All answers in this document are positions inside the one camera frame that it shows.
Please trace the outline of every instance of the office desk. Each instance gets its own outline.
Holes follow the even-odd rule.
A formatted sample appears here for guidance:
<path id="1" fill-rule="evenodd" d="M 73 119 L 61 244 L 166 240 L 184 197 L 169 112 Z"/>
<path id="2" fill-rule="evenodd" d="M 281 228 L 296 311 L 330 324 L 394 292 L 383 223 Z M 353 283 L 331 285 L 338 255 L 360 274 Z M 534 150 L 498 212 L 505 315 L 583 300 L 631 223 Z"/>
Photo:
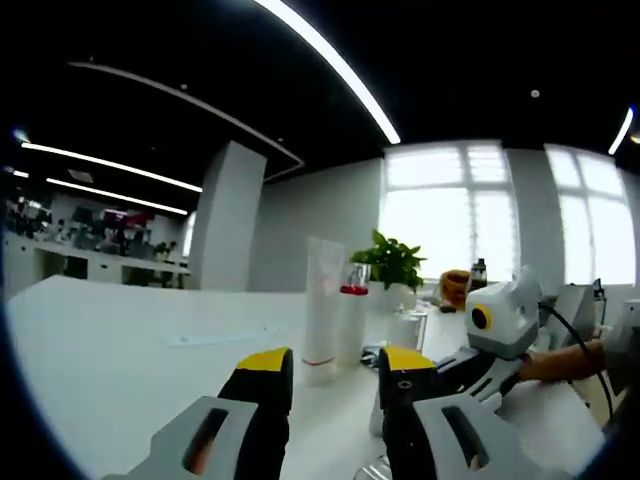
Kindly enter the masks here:
<path id="1" fill-rule="evenodd" d="M 384 452 L 368 432 L 377 375 L 357 367 L 322 388 L 302 385 L 302 294 L 162 290 L 52 277 L 9 302 L 9 327 L 33 399 L 87 475 L 124 473 L 149 452 L 153 433 L 197 398 L 215 395 L 246 355 L 294 349 L 291 438 L 282 479 L 351 479 Z M 368 319 L 367 338 L 386 332 Z M 446 355 L 464 340 L 459 317 L 427 320 L 425 351 Z M 182 335 L 253 340 L 178 348 Z M 578 471 L 602 433 L 568 385 L 519 385 L 502 414 L 527 451 Z"/>
<path id="2" fill-rule="evenodd" d="M 189 269 L 152 260 L 108 255 L 80 250 L 54 242 L 29 240 L 7 232 L 4 236 L 5 300 L 54 274 L 62 274 L 68 257 L 87 261 L 87 280 L 102 283 L 123 283 L 125 271 L 142 268 L 157 272 L 189 275 Z"/>

